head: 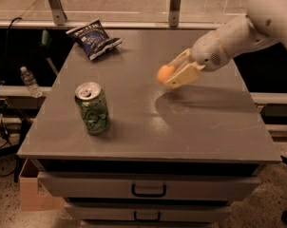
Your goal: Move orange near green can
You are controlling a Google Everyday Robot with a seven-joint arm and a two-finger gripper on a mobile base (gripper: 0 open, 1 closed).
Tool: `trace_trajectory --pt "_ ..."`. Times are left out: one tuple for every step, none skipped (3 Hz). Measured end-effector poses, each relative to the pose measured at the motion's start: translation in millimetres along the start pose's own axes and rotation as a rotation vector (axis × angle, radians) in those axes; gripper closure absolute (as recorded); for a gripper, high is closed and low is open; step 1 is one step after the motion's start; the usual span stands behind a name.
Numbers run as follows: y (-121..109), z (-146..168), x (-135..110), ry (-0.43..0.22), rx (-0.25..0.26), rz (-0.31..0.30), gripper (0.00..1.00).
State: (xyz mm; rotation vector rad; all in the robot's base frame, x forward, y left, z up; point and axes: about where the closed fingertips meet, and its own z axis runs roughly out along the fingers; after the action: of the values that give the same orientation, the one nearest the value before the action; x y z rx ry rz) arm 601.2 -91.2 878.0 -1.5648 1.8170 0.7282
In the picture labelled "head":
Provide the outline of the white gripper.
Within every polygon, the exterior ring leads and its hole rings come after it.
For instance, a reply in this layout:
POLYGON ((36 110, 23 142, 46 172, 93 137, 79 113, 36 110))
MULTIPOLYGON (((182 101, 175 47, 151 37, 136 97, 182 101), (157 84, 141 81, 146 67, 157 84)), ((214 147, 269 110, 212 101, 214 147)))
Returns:
POLYGON ((197 80, 202 70, 216 71, 228 63, 229 55, 219 33, 216 30, 209 31, 196 41, 192 49, 186 49, 169 63, 163 85, 168 88, 186 85, 197 80))

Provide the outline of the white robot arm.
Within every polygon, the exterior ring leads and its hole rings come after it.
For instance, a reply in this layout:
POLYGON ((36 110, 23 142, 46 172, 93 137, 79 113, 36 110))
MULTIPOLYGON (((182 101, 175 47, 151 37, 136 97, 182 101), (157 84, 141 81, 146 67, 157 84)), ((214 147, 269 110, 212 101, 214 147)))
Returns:
POLYGON ((287 0, 248 0, 246 13, 212 30, 168 65, 157 80, 168 88, 189 84, 247 52, 282 43, 287 49, 287 0))

